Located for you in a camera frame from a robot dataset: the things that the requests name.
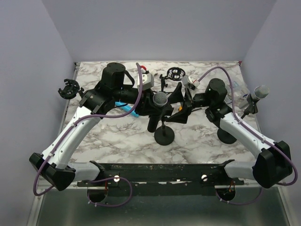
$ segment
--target blue tube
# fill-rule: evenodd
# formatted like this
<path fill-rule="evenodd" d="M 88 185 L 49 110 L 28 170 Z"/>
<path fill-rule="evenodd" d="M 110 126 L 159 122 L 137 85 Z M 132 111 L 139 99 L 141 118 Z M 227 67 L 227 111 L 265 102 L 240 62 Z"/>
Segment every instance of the blue tube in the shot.
<path fill-rule="evenodd" d="M 122 103 L 122 102 L 115 102 L 115 105 L 116 106 L 120 106 L 120 105 L 124 105 L 125 103 Z M 131 107 L 130 106 L 124 106 L 124 107 L 121 107 L 123 110 L 125 110 L 126 112 L 128 112 L 129 110 L 131 110 Z M 135 116 L 135 117 L 139 117 L 138 114 L 136 114 L 135 111 L 132 111 L 131 112 L 131 115 Z"/>

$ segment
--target gray floor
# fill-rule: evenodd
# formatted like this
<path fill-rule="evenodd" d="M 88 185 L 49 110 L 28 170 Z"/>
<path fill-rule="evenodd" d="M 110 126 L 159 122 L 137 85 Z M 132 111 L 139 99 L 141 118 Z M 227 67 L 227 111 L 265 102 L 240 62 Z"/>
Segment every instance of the gray floor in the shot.
<path fill-rule="evenodd" d="M 237 188 L 234 201 L 254 198 L 258 188 Z M 111 202 L 122 202 L 125 197 Z M 134 197 L 120 208 L 87 204 L 85 189 L 51 191 L 43 199 L 38 226 L 286 226 L 277 188 L 247 206 L 232 206 L 216 197 Z"/>

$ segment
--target white wall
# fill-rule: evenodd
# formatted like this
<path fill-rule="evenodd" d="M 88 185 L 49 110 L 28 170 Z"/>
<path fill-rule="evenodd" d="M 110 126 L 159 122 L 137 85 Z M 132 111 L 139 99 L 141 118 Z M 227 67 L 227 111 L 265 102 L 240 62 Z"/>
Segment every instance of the white wall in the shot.
<path fill-rule="evenodd" d="M 266 84 L 270 94 L 259 102 L 258 120 L 264 134 L 284 140 L 301 173 L 301 1 L 278 0 L 242 63 L 254 89 Z M 291 204 L 301 223 L 301 179 L 289 187 Z"/>
<path fill-rule="evenodd" d="M 28 159 L 56 137 L 57 93 L 74 64 L 40 0 L 0 1 L 0 225 L 26 225 L 35 170 Z"/>
<path fill-rule="evenodd" d="M 276 0 L 42 1 L 75 61 L 232 61 Z"/>

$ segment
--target marble table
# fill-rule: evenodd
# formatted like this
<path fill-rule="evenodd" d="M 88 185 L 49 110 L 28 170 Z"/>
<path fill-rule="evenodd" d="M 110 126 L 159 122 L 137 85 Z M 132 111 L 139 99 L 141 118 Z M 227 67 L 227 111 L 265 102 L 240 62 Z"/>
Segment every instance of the marble table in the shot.
<path fill-rule="evenodd" d="M 82 62 L 77 81 L 85 90 L 92 89 L 101 79 L 102 69 L 108 62 Z M 120 62 L 137 81 L 135 62 Z M 210 62 L 139 62 L 148 70 L 166 75 L 170 67 L 180 67 L 187 75 L 199 78 L 210 68 L 220 65 L 226 68 L 232 78 L 243 80 L 239 65 L 233 63 Z M 214 70 L 205 77 L 199 86 L 200 92 L 205 91 L 212 78 L 225 81 L 227 77 L 222 70 Z M 167 81 L 165 91 L 173 91 L 177 82 Z M 155 91 L 160 91 L 159 76 L 155 76 Z M 72 99 L 66 114 L 68 123 L 79 106 L 79 95 Z M 239 115 L 242 111 L 236 108 Z M 108 114 L 121 114 L 122 109 L 113 109 Z M 238 161 L 254 160 L 252 154 L 238 141 L 232 145 L 222 143 L 217 137 L 217 128 L 208 121 L 205 109 L 193 112 L 187 124 L 166 123 L 174 130 L 175 140 L 168 146 L 160 146 L 154 140 L 154 134 L 147 131 L 147 116 L 136 118 L 128 115 L 119 119 L 103 119 L 84 138 L 74 152 L 71 162 L 108 163 L 222 163 L 228 159 Z M 255 118 L 244 119 L 257 129 Z"/>

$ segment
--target microphone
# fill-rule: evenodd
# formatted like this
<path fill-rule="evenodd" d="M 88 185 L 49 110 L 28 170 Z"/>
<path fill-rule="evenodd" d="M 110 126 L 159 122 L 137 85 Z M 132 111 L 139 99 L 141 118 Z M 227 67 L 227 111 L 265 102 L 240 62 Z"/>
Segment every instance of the microphone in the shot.
<path fill-rule="evenodd" d="M 260 99 L 264 99 L 269 94 L 269 88 L 265 85 L 258 86 L 255 88 L 254 93 L 248 94 L 247 98 L 240 103 L 238 106 L 240 109 L 247 107 L 250 103 L 247 101 L 248 97 L 251 96 L 253 101 L 259 101 Z"/>
<path fill-rule="evenodd" d="M 157 106 L 157 107 L 160 107 L 160 108 L 164 107 L 167 104 L 167 102 L 168 102 L 167 95 L 164 92 L 158 92 L 158 93 L 156 93 L 153 96 L 152 100 L 153 100 L 154 105 Z M 147 126 L 147 130 L 150 133 L 155 132 L 160 120 L 161 120 L 161 114 L 150 115 L 150 120 L 149 120 L 149 124 Z"/>

